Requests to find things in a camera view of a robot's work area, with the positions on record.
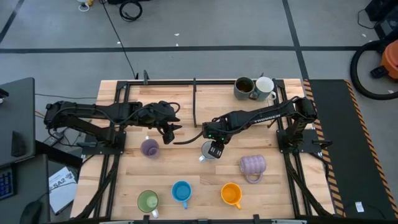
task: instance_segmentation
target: wooden tabletop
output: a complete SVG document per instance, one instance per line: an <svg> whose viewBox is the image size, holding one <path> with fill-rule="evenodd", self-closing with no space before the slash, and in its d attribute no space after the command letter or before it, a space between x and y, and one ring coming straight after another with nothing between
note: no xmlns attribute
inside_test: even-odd
<svg viewBox="0 0 398 224"><path fill-rule="evenodd" d="M288 98L304 96L299 79L284 81ZM113 103L116 83L116 80L101 82L98 105ZM197 85L196 94L198 124L233 110L254 110L273 104L271 100L260 103L235 100L232 85ZM160 100L181 104L177 117L181 119L178 124L183 128L175 131L174 142L189 140L201 131L200 125L197 128L193 125L191 85L141 85L133 86L130 90L129 101L147 104ZM93 123L102 127L109 126L109 122L104 120ZM264 124L256 124L233 136L220 159L200 163L198 158L201 156L201 146L208 139L200 138L180 146L165 145L156 129L126 128L126 149L119 163L112 219L142 220L145 213L138 209L137 197L144 190L153 190L159 196L161 220L249 219L253 214L259 214L260 218L293 218L287 174L283 155L278 150L276 130L277 124L269 129ZM146 136L159 143L161 150L158 159L148 159L141 154L139 148ZM239 160L242 156L256 154L265 157L267 169L260 183L249 184L239 170ZM102 161L103 156L95 156L81 168L72 217L84 209L96 192ZM308 154L301 154L301 161L307 187L326 210L334 213L322 163ZM192 197L188 201L187 210L171 196L172 185L178 180L185 180L192 186ZM241 210L221 199L221 188L228 182L234 182L242 188ZM298 187L296 189L300 212L304 214L301 193ZM101 214L104 214L106 207L105 199L103 201Z"/></svg>

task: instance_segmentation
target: mug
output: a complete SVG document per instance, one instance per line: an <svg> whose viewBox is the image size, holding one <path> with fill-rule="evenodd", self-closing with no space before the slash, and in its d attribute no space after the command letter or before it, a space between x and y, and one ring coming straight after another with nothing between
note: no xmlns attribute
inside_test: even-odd
<svg viewBox="0 0 398 224"><path fill-rule="evenodd" d="M238 100L246 100L254 90L254 82L250 78L241 77L235 81L234 95Z"/></svg>
<svg viewBox="0 0 398 224"><path fill-rule="evenodd" d="M260 77L256 81L256 87L249 94L251 100L264 101L270 94L273 96L272 100L276 99L274 90L274 82L267 77Z"/></svg>
<svg viewBox="0 0 398 224"><path fill-rule="evenodd" d="M149 139L149 136L146 136L145 139L140 148L142 154L151 159L157 158L159 156L159 144L155 139Z"/></svg>
<svg viewBox="0 0 398 224"><path fill-rule="evenodd" d="M241 209L239 202L242 199L242 189L238 184L228 183L221 189L221 197L224 202L228 205L235 205L238 209Z"/></svg>
<svg viewBox="0 0 398 224"><path fill-rule="evenodd" d="M199 162L205 162L206 160L214 159L215 157L209 154L209 149L213 141L207 141L201 146L201 156Z"/></svg>
<svg viewBox="0 0 398 224"><path fill-rule="evenodd" d="M250 184L256 184L261 181L262 173L266 171L266 160L262 155L243 156L240 162L241 172L245 175ZM259 174L257 180L251 180L250 175Z"/></svg>
<svg viewBox="0 0 398 224"><path fill-rule="evenodd" d="M159 212L156 209L158 204L159 199L156 193L151 190L143 191L143 193L138 196L138 208L145 213L151 212L154 218L159 218Z"/></svg>
<svg viewBox="0 0 398 224"><path fill-rule="evenodd" d="M188 208L187 200L191 197L192 188L186 181L178 181L172 187L174 200L182 202L185 209Z"/></svg>

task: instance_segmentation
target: green mug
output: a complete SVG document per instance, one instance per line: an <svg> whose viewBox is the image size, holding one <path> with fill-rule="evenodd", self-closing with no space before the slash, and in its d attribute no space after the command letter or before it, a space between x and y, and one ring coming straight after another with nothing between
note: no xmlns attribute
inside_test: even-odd
<svg viewBox="0 0 398 224"><path fill-rule="evenodd" d="M156 209L158 204L157 194L151 190L146 190L138 196L138 208L145 213L151 212L154 218L159 218L159 212Z"/></svg>

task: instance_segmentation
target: purple mug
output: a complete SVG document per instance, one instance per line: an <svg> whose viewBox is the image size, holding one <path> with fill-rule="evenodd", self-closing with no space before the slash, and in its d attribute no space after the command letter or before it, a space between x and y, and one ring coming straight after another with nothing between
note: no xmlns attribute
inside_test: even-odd
<svg viewBox="0 0 398 224"><path fill-rule="evenodd" d="M159 144L155 139L149 139L147 136L141 144L141 152L144 156L155 159L159 156Z"/></svg>
<svg viewBox="0 0 398 224"><path fill-rule="evenodd" d="M262 173L266 171L266 160L262 155L243 156L240 162L241 172L246 176L250 184L256 184L261 181ZM259 174L257 180L251 180L250 175Z"/></svg>

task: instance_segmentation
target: blue mug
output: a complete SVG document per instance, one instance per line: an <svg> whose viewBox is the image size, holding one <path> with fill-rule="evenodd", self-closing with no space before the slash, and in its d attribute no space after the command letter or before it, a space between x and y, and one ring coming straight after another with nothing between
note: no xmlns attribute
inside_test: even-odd
<svg viewBox="0 0 398 224"><path fill-rule="evenodd" d="M184 208L188 208L187 200L191 197L192 188L186 181L178 181L172 187L172 196L174 200L182 202Z"/></svg>

